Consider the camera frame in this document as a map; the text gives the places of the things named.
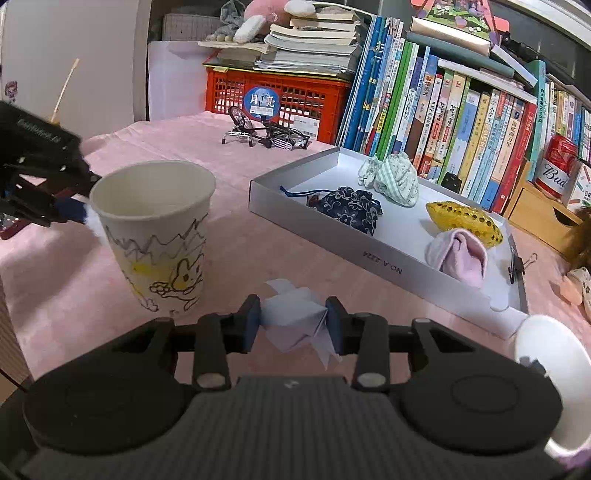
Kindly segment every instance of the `wooden stick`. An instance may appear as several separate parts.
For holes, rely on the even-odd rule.
[[[53,115],[51,116],[51,119],[49,120],[51,123],[53,123],[54,120],[56,119],[57,110],[60,107],[61,99],[64,96],[64,92],[66,91],[66,87],[68,86],[68,82],[70,81],[70,77],[72,76],[72,73],[74,73],[74,70],[78,66],[79,61],[80,61],[80,59],[76,59],[74,61],[74,65],[72,65],[72,69],[70,70],[70,73],[68,74],[68,77],[66,78],[66,82],[64,83],[64,87],[61,89],[60,97],[57,99],[56,107],[53,109]]]

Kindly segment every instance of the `red plastic crate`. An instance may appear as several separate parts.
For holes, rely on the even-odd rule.
[[[317,118],[320,120],[318,141],[335,143],[350,83],[289,74],[240,70],[217,72],[209,67],[207,68],[205,110],[228,113],[231,106],[243,108],[244,94],[255,86],[271,87],[281,92],[279,110],[281,125],[289,127],[293,123],[292,115]]]

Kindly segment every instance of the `stack of books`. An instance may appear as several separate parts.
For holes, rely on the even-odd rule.
[[[319,9],[307,18],[292,18],[290,27],[271,25],[265,43],[276,48],[255,62],[255,70],[307,73],[352,80],[367,26],[354,11]]]
[[[502,213],[524,161],[534,163],[553,133],[550,113],[544,123],[545,98],[563,98],[561,131],[587,156],[591,110],[575,98],[571,108],[569,94],[555,93],[543,62],[522,65],[488,40],[496,32],[485,29],[494,22],[486,23],[484,14],[433,5],[435,20],[462,25],[462,17],[469,32],[450,34],[456,29],[427,17],[413,18],[402,35],[401,21],[375,17],[337,145],[380,160],[405,152],[421,177]]]

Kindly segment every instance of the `drawn cup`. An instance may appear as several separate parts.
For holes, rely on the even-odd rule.
[[[145,309],[176,317],[199,301],[215,189],[206,168],[158,160],[117,170],[90,192],[117,263]]]

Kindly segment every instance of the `red budweiser can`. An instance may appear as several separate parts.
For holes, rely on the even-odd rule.
[[[562,135],[555,135],[537,169],[535,186],[542,192],[560,200],[566,184],[569,182],[571,165],[579,156],[579,149]]]

